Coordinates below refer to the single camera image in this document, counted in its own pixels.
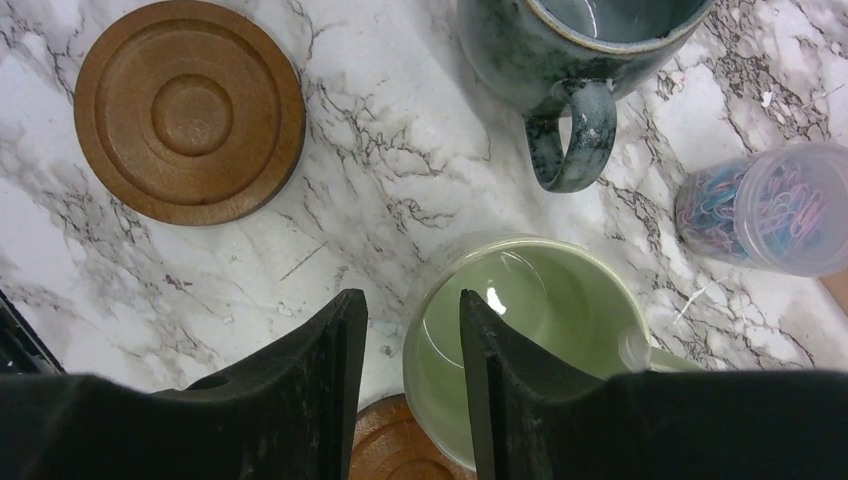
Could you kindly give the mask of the light green ceramic mug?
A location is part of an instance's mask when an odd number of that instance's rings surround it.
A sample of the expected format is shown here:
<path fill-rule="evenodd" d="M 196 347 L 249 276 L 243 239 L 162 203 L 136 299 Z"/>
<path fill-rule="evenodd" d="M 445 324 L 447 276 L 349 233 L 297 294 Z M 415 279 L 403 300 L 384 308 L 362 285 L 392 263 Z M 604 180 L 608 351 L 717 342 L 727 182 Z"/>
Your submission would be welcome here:
<path fill-rule="evenodd" d="M 438 247 L 405 301 L 403 385 L 436 447 L 474 469 L 459 300 L 464 290 L 556 357 L 601 379 L 641 370 L 695 369 L 650 343 L 635 295 L 612 268 L 573 244 L 512 232 L 477 232 Z"/>

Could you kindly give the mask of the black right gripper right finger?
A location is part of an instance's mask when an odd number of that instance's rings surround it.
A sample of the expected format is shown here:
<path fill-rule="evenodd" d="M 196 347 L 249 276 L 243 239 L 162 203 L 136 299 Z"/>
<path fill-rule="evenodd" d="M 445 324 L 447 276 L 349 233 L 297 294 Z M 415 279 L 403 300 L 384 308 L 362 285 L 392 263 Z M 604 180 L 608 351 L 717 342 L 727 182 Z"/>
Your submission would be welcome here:
<path fill-rule="evenodd" d="M 459 300 L 481 479 L 843 479 L 847 377 L 639 372 L 560 360 L 474 291 Z"/>

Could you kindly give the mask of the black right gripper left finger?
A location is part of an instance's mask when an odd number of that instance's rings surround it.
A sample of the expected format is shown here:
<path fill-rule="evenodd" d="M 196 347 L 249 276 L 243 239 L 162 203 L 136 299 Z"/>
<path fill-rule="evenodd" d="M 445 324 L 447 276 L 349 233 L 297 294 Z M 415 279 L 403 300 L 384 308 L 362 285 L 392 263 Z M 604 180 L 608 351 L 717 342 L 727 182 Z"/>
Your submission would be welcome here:
<path fill-rule="evenodd" d="M 359 289 L 183 390 L 1 379 L 5 479 L 344 479 L 368 310 Z"/>

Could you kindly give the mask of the left brown wooden coaster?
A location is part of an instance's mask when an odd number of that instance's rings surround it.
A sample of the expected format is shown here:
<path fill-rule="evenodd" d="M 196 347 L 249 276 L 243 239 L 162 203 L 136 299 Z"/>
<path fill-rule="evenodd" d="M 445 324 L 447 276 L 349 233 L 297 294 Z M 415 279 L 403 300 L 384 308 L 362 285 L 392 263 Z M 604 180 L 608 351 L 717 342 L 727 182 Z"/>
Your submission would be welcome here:
<path fill-rule="evenodd" d="M 80 68 L 74 124 L 96 177 L 152 219 L 209 226 L 288 182 L 306 112 L 275 41 L 239 13 L 162 1 L 109 26 Z"/>

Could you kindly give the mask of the brown wooden coaster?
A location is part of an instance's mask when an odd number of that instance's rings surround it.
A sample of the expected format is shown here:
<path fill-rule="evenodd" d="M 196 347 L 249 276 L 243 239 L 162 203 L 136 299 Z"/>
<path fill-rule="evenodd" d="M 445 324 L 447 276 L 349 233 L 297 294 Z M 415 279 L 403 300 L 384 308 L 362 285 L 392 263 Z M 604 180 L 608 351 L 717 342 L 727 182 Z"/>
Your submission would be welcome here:
<path fill-rule="evenodd" d="M 306 112 L 275 41 L 239 13 L 162 1 L 109 26 L 80 68 L 74 124 L 96 177 L 152 219 L 209 226 L 288 182 Z"/>
<path fill-rule="evenodd" d="M 380 399 L 357 416 L 350 479 L 474 479 L 442 454 L 414 419 L 403 394 Z"/>

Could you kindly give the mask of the dark blue-green ceramic mug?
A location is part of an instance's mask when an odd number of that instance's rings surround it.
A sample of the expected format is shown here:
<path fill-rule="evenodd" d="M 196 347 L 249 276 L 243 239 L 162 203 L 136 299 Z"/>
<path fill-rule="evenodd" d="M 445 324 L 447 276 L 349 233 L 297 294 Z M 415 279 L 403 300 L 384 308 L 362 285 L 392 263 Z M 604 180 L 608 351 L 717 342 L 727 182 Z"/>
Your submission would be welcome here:
<path fill-rule="evenodd" d="M 465 0 L 461 45 L 476 74 L 523 119 L 537 181 L 593 184 L 613 150 L 617 100 L 656 73 L 712 7 L 702 0 Z"/>

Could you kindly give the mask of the right brown wooden coaster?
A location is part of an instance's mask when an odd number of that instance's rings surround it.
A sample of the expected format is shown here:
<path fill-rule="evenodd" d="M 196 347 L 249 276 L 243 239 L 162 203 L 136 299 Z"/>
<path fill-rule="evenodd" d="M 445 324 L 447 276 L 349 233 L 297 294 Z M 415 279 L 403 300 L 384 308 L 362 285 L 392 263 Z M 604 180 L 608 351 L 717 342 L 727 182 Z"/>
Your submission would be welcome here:
<path fill-rule="evenodd" d="M 442 454 L 414 419 L 403 394 L 380 399 L 357 416 L 350 479 L 474 479 Z"/>

